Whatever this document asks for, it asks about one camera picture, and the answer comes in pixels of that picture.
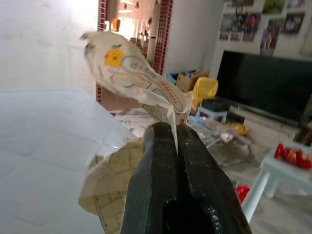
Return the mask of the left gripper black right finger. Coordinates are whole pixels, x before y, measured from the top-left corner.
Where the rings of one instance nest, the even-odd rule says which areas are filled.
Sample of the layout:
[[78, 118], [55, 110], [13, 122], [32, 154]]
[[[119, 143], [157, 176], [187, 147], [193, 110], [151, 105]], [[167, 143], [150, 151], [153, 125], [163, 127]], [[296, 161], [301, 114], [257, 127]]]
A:
[[168, 138], [168, 233], [250, 234], [230, 179], [190, 127]]

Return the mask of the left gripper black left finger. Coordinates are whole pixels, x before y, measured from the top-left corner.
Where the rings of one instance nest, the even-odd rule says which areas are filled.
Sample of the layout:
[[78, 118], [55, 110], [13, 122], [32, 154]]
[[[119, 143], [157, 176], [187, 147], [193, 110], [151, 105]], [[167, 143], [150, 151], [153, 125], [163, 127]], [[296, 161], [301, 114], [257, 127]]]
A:
[[177, 153], [171, 127], [158, 122], [143, 138], [143, 157], [128, 186], [122, 234], [178, 234]]

